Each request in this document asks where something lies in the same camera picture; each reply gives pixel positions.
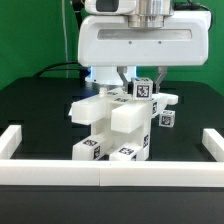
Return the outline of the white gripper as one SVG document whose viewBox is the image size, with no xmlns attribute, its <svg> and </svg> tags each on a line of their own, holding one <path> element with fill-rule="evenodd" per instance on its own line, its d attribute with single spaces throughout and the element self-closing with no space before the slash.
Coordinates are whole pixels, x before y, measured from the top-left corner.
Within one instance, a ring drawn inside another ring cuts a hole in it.
<svg viewBox="0 0 224 224">
<path fill-rule="evenodd" d="M 118 66 L 124 91 L 133 93 L 126 66 L 159 66 L 153 91 L 167 66 L 197 66 L 208 58 L 211 13 L 177 11 L 172 0 L 85 0 L 78 61 L 84 66 Z"/>
</svg>

